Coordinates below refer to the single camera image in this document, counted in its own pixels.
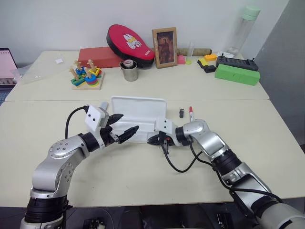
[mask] stainless steel cup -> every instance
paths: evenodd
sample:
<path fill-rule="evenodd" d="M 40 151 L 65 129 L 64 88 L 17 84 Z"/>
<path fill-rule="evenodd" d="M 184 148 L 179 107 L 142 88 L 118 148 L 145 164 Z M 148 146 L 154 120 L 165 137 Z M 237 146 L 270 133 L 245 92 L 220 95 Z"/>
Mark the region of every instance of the stainless steel cup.
<path fill-rule="evenodd" d="M 138 79 L 137 62 L 133 60 L 125 60 L 120 62 L 125 80 L 136 81 Z"/>

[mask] plastic water bottle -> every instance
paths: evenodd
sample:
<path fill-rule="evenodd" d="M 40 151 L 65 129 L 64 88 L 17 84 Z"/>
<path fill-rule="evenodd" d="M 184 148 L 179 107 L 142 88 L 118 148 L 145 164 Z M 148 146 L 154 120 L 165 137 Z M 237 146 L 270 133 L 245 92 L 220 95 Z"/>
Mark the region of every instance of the plastic water bottle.
<path fill-rule="evenodd" d="M 261 9 L 256 6 L 246 6 L 244 14 L 237 24 L 233 39 L 230 42 L 229 48 L 227 50 L 228 53 L 233 55 L 239 53 L 260 11 Z"/>

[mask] wooden peg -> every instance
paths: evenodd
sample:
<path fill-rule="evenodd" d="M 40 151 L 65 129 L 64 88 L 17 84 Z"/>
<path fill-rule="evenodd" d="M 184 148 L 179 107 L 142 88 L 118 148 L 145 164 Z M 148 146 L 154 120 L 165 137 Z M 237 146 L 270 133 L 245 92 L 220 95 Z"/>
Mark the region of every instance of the wooden peg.
<path fill-rule="evenodd" d="M 93 61 L 92 61 L 92 60 L 88 60 L 88 63 L 87 63 L 87 64 L 88 64 L 88 65 L 90 65 L 90 67 L 91 67 L 92 71 L 94 71 L 94 72 L 95 72 L 95 68 L 96 68 L 96 66 L 94 66 Z"/>
<path fill-rule="evenodd" d="M 88 68 L 87 68 L 87 67 L 84 67 L 84 70 L 85 70 L 85 72 L 86 72 L 86 74 L 87 74 L 87 77 L 88 77 L 89 79 L 91 79 L 91 73 L 89 72 Z"/>
<path fill-rule="evenodd" d="M 69 72 L 72 73 L 72 75 L 74 76 L 74 78 L 75 78 L 76 80 L 79 80 L 79 79 L 80 79 L 80 78 L 78 77 L 78 74 L 75 72 L 75 70 L 74 70 L 72 67 L 70 67 Z"/>
<path fill-rule="evenodd" d="M 81 65 L 80 65 L 81 62 L 78 62 L 78 61 L 74 61 L 74 64 L 76 65 L 76 67 L 81 70 Z"/>

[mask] white table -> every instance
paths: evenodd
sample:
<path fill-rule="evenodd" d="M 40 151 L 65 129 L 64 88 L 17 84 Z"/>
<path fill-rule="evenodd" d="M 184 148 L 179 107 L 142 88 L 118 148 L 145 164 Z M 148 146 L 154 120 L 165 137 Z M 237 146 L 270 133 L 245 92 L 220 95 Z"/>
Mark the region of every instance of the white table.
<path fill-rule="evenodd" d="M 72 65 L 79 52 L 42 52 L 33 64 L 35 68 L 49 69 L 55 58 L 62 55 L 65 63 Z M 29 84 L 17 84 L 6 101 L 50 101 L 50 100 L 96 100 L 112 95 L 144 96 L 166 100 L 234 100 L 269 99 L 263 87 L 216 79 L 214 73 L 205 73 L 193 57 L 191 65 L 149 70 L 139 70 L 135 82 L 124 80 L 120 68 L 106 68 L 105 79 L 99 91 L 74 91 L 71 89 L 72 74 L 68 68 L 52 77 Z"/>
<path fill-rule="evenodd" d="M 27 205 L 35 167 L 64 137 L 68 114 L 87 103 L 100 101 L 17 101 L 0 106 L 1 206 Z M 171 100 L 167 117 L 178 125 L 188 122 L 187 112 L 179 118 L 179 108 L 190 105 L 195 118 L 205 119 L 275 194 L 305 195 L 304 153 L 269 100 Z M 74 115 L 69 136 L 86 132 L 84 117 L 83 112 Z M 179 168 L 192 157 L 188 147 L 170 149 Z M 206 165 L 196 162 L 187 173 L 178 174 L 160 148 L 133 143 L 91 153 L 76 168 L 68 198 L 76 207 L 232 201 Z"/>

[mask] plastic bag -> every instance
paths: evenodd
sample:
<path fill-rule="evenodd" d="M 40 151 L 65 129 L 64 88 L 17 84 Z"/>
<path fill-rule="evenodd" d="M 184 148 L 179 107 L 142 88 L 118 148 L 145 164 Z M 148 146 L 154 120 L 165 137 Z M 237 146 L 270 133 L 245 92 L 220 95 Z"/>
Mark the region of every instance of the plastic bag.
<path fill-rule="evenodd" d="M 64 61 L 63 55 L 54 51 L 43 52 L 35 63 L 11 70 L 11 72 L 17 83 L 25 84 L 48 78 L 68 68 L 69 65 Z"/>

